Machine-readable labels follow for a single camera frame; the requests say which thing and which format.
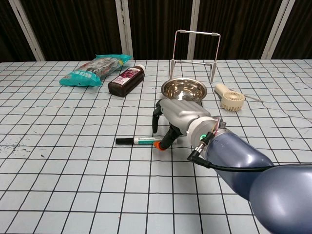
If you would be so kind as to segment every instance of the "brown bottle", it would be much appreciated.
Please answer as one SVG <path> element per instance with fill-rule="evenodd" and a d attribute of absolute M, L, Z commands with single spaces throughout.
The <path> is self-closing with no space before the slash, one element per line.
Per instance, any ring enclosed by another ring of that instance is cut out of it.
<path fill-rule="evenodd" d="M 109 82 L 108 90 L 113 95 L 124 97 L 143 81 L 144 75 L 145 67 L 143 65 L 131 67 Z"/>

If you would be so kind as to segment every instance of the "curtain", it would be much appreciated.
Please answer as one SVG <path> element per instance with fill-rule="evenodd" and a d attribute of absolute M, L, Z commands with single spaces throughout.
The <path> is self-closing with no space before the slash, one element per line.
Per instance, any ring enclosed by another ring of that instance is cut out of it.
<path fill-rule="evenodd" d="M 21 0 L 46 60 L 121 54 L 114 0 Z"/>
<path fill-rule="evenodd" d="M 260 59 L 282 0 L 202 0 L 198 31 L 221 34 L 218 59 Z M 214 59 L 217 38 L 197 35 L 194 59 Z"/>
<path fill-rule="evenodd" d="M 171 59 L 175 32 L 190 29 L 192 0 L 128 0 L 135 59 Z M 189 35 L 178 34 L 175 58 L 186 59 Z"/>
<path fill-rule="evenodd" d="M 0 62 L 35 61 L 8 0 L 0 1 Z"/>
<path fill-rule="evenodd" d="M 273 59 L 312 59 L 312 1 L 295 1 Z"/>

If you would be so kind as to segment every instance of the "white grid tablecloth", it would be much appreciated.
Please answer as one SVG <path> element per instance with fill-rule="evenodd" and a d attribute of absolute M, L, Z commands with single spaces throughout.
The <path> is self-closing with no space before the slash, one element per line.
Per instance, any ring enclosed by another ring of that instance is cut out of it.
<path fill-rule="evenodd" d="M 126 98 L 59 80 L 84 62 L 0 63 L 0 233 L 266 234 L 249 203 L 214 170 L 187 161 L 185 137 L 165 152 L 116 146 L 116 136 L 151 136 L 168 60 L 146 66 Z M 177 76 L 202 81 L 202 101 L 275 164 L 312 162 L 312 60 L 221 60 L 211 85 L 201 65 Z M 216 83 L 262 99 L 220 108 Z M 168 130 L 159 119 L 157 135 Z"/>

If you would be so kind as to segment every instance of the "stainless steel bowl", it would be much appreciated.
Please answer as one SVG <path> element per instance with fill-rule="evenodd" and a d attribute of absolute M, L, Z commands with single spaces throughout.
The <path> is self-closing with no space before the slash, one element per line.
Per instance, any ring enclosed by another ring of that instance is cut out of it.
<path fill-rule="evenodd" d="M 207 95 L 207 89 L 201 82 L 190 78 L 174 78 L 161 87 L 162 94 L 169 99 L 201 101 Z"/>

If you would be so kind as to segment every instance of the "snack bag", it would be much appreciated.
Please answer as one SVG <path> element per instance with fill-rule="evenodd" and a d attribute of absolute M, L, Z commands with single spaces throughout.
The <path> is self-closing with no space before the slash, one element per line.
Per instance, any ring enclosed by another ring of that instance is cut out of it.
<path fill-rule="evenodd" d="M 101 86 L 101 79 L 130 58 L 130 55 L 97 55 L 94 60 L 64 76 L 59 83 L 67 86 Z"/>

